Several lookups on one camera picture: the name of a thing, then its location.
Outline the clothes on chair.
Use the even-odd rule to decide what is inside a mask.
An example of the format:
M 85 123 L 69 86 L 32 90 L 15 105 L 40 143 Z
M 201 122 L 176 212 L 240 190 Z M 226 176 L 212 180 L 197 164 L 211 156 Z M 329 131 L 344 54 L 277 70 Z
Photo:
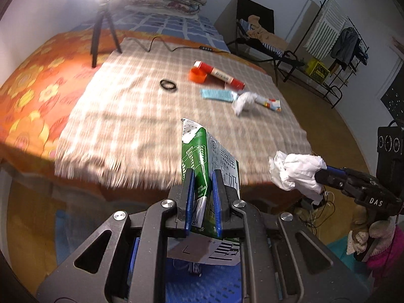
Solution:
M 238 20 L 238 26 L 240 28 L 240 34 L 250 43 L 256 43 L 259 46 L 275 53 L 281 57 L 288 47 L 288 43 L 270 33 L 268 30 L 260 24 L 260 17 L 256 15 L 250 15 L 248 20 Z

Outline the red cardboard box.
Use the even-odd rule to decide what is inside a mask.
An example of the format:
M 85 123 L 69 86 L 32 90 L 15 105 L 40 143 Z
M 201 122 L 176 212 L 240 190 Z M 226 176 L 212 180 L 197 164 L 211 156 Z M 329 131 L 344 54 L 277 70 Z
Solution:
M 196 61 L 193 67 L 198 68 L 199 70 L 203 71 L 206 74 L 210 74 L 211 76 L 224 81 L 228 86 L 236 90 L 243 90 L 245 87 L 245 83 L 241 82 L 240 80 L 232 77 L 231 75 L 227 74 L 226 72 L 219 70 L 209 64 L 206 64 L 202 61 Z

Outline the plush toy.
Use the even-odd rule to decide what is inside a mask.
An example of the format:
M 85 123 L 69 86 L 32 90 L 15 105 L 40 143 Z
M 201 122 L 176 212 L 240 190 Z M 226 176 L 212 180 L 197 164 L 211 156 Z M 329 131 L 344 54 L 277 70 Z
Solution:
M 388 272 L 403 254 L 403 231 L 393 220 L 376 220 L 371 211 L 361 205 L 356 205 L 350 223 L 347 237 L 346 253 L 365 253 L 371 247 L 370 240 L 375 243 L 370 249 L 366 266 L 375 274 Z

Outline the green milk carton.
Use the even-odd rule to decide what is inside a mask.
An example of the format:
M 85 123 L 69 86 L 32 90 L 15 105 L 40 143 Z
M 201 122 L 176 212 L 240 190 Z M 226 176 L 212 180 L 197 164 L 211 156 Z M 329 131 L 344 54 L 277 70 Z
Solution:
M 223 239 L 214 171 L 240 197 L 238 161 L 199 123 L 182 119 L 182 174 L 194 171 L 194 203 L 190 234 L 168 239 L 168 257 L 206 265 L 235 266 L 240 262 L 237 239 Z

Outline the dark hanging jacket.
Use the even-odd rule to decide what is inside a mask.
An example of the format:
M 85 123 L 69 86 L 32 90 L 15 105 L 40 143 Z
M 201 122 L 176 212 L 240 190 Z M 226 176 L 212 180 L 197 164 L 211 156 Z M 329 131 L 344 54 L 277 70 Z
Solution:
M 360 47 L 360 42 L 358 32 L 354 28 L 344 28 L 332 47 L 330 56 L 343 70 L 346 70 L 354 57 L 366 66 L 368 55 Z

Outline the yellow crate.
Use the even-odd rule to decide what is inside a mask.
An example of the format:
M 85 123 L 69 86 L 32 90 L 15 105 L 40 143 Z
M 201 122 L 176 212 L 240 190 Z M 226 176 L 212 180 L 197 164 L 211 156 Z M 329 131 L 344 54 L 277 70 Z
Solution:
M 318 84 L 322 84 L 330 73 L 329 69 L 316 58 L 309 60 L 304 72 Z

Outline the orange plastic lid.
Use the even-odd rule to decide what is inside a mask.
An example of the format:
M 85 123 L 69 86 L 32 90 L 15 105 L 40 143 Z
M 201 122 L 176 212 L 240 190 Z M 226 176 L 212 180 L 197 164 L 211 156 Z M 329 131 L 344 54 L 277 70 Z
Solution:
M 197 84 L 203 84 L 207 76 L 206 72 L 196 67 L 192 67 L 188 73 L 188 79 Z

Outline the white striped towel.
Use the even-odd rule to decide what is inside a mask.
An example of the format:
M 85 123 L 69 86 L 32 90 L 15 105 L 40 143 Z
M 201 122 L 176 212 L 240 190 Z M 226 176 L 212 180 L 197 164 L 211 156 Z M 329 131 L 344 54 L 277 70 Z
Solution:
M 332 50 L 347 16 L 336 0 L 327 0 L 320 11 L 320 18 L 304 45 L 306 51 L 317 60 L 323 60 Z

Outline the white tissue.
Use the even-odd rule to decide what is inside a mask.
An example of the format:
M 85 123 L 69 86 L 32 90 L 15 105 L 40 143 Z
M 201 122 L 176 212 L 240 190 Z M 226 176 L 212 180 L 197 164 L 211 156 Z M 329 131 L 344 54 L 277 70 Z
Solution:
M 234 102 L 232 102 L 232 109 L 236 116 L 242 112 L 248 112 L 255 107 L 258 95 L 253 92 L 245 92 L 239 95 Z
M 322 185 L 315 180 L 315 173 L 326 170 L 322 157 L 315 155 L 286 154 L 278 150 L 269 161 L 270 180 L 285 191 L 297 189 L 315 205 L 322 201 Z

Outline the colourful candy wrapper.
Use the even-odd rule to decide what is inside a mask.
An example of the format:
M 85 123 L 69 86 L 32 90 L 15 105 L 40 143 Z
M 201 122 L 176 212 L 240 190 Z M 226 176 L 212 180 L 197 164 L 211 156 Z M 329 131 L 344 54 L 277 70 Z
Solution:
M 281 101 L 279 99 L 269 99 L 258 95 L 256 104 L 261 105 L 274 112 L 280 112 L 282 110 Z

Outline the blue trash basket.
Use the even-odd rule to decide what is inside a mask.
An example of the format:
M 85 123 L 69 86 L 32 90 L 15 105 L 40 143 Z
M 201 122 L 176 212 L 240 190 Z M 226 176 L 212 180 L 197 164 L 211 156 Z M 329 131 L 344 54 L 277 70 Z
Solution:
M 279 273 L 265 234 L 219 231 L 204 246 L 195 233 L 168 257 L 168 236 L 153 230 L 134 240 L 129 302 L 281 302 Z

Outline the black folding chair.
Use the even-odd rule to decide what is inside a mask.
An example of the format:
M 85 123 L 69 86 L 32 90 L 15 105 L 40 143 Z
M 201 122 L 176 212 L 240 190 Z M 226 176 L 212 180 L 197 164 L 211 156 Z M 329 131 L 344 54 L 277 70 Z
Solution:
M 234 46 L 239 53 L 239 46 L 244 45 L 266 56 L 256 63 L 272 63 L 274 74 L 284 63 L 291 70 L 305 66 L 296 53 L 288 49 L 288 43 L 274 33 L 274 10 L 252 0 L 236 0 L 235 38 L 227 43 Z

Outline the black clothes rack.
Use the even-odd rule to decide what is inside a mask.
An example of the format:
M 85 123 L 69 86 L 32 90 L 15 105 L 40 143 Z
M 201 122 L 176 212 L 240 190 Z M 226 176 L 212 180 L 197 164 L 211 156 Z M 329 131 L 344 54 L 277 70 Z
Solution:
M 368 50 L 340 4 L 322 0 L 296 47 L 285 53 L 302 65 L 282 70 L 283 81 L 295 81 L 335 108 L 358 67 L 367 65 Z

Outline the flat white tissue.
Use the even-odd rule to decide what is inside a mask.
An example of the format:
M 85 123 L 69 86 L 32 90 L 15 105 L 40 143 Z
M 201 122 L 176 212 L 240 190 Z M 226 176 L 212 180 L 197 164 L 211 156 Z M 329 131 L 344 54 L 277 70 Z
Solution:
M 258 95 L 253 92 L 245 92 L 239 95 L 234 102 L 232 102 L 232 109 L 236 116 L 242 112 L 248 112 L 255 107 Z

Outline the light blue wrapper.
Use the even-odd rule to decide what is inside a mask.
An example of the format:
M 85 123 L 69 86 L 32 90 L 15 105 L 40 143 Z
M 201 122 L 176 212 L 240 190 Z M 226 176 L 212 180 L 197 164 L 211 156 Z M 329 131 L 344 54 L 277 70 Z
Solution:
M 218 100 L 232 103 L 238 94 L 231 90 L 217 90 L 217 89 L 200 89 L 201 97 L 207 100 Z

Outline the blue checked bedsheet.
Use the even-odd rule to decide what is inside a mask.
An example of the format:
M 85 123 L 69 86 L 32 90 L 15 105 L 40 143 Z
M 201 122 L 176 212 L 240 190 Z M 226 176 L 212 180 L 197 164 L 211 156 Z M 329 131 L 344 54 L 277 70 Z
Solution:
M 165 14 L 117 9 L 111 12 L 118 40 L 121 42 L 131 32 L 145 32 L 189 40 L 217 50 L 229 52 L 224 38 L 204 16 L 185 18 Z

